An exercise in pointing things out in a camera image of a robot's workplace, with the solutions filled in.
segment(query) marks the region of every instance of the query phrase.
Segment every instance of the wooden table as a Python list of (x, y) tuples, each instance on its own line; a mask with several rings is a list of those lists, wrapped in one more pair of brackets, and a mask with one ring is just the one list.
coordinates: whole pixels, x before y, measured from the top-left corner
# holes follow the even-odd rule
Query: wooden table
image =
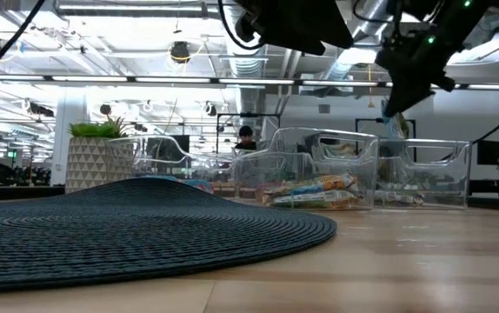
[(335, 238), (173, 279), (0, 294), (0, 312), (499, 313), (499, 211), (326, 213)]

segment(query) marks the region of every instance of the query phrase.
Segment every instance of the white wall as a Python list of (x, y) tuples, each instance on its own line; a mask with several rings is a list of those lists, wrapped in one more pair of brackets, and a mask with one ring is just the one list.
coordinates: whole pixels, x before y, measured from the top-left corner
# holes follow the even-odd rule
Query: white wall
[[(282, 126), (354, 131), (355, 118), (380, 116), (380, 100), (380, 97), (374, 97), (372, 102), (376, 109), (370, 109), (368, 97), (357, 100), (353, 97), (292, 97), (284, 111)], [(276, 105), (275, 97), (267, 101)], [(331, 104), (331, 113), (318, 114), (319, 103)], [(473, 141), (499, 124), (499, 91), (439, 91), (407, 112), (406, 116), (417, 121), (418, 138)], [(499, 131), (487, 140), (499, 141)], [(474, 146), (471, 179), (499, 179), (499, 171), (495, 166), (477, 165), (476, 158)]]

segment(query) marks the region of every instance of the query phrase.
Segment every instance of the round placemat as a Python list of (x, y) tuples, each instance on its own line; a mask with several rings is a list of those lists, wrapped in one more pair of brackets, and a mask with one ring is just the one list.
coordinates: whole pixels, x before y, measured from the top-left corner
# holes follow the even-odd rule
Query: round placemat
[(233, 203), (138, 178), (0, 203), (0, 290), (176, 276), (307, 249), (335, 234), (322, 216)]

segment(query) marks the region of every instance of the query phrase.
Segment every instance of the plastic storage bin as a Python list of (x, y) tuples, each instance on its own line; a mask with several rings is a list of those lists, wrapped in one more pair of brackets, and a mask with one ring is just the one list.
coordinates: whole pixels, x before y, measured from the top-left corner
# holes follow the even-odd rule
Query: plastic storage bin
[(235, 159), (238, 195), (286, 209), (371, 209), (378, 145), (372, 135), (277, 130), (266, 150)]
[(234, 197), (232, 160), (182, 150), (173, 137), (138, 136), (109, 140), (110, 182), (132, 177), (175, 180), (217, 196)]
[(377, 207), (466, 208), (469, 142), (381, 139), (379, 151)]

